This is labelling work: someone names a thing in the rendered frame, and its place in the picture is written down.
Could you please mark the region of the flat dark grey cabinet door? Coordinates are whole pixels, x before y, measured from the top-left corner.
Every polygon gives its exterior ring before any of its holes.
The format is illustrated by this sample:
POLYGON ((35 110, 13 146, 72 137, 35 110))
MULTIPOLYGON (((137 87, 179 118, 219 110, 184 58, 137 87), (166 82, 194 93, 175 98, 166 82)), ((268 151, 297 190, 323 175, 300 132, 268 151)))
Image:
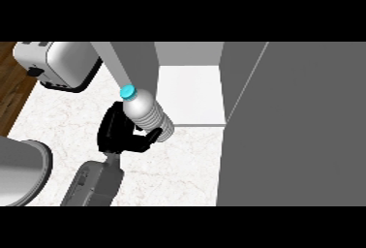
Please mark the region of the flat dark grey cabinet door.
POLYGON ((222 132, 219 205, 366 205, 366 43, 272 43, 222 132))

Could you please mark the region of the grey cabinet with white shelf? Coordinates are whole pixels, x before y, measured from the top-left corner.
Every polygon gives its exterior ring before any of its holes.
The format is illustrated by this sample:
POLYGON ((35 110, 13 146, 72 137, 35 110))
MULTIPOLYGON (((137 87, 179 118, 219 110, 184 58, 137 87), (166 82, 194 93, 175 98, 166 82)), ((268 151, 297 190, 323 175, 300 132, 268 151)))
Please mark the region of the grey cabinet with white shelf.
POLYGON ((265 42, 95 42, 119 86, 148 90, 176 127, 227 125, 265 42))

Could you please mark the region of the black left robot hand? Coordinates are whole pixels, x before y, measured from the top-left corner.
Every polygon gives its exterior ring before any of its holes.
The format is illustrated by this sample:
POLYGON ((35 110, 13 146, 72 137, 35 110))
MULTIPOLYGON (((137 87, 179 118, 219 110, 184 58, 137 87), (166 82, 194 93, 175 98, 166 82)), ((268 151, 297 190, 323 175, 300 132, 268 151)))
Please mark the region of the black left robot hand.
POLYGON ((145 136, 134 135, 141 127, 132 123, 122 111, 122 102, 109 107, 97 132, 97 146, 100 152, 119 154, 122 151, 143 153, 150 144, 157 141, 162 128, 156 127, 145 136))

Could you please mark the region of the silver toaster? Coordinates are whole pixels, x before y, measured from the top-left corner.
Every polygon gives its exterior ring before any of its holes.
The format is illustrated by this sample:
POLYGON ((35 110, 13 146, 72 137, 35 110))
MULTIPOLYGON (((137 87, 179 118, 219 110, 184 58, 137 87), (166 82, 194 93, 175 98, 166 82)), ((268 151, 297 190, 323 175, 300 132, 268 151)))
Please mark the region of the silver toaster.
POLYGON ((13 56, 45 88, 70 93, 86 88, 103 63, 88 42, 17 42, 13 56))

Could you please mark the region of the grey round appliance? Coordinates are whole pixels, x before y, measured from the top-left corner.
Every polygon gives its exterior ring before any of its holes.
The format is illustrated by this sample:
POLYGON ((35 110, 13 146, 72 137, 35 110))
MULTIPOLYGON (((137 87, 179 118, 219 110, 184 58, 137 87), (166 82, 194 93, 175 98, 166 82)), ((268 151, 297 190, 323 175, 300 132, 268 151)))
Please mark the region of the grey round appliance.
POLYGON ((48 146, 0 136, 0 206, 24 206, 44 188, 53 169, 48 146))

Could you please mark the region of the clear water bottle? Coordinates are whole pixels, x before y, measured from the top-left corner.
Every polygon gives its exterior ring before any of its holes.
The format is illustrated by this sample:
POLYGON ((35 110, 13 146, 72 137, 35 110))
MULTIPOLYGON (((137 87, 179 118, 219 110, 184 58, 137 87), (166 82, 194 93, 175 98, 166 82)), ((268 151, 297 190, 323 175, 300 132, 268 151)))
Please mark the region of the clear water bottle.
POLYGON ((132 84, 126 84, 119 89, 119 96, 125 116, 145 133, 160 128, 157 142, 166 141, 174 133, 174 125, 151 93, 145 89, 135 88, 132 84))

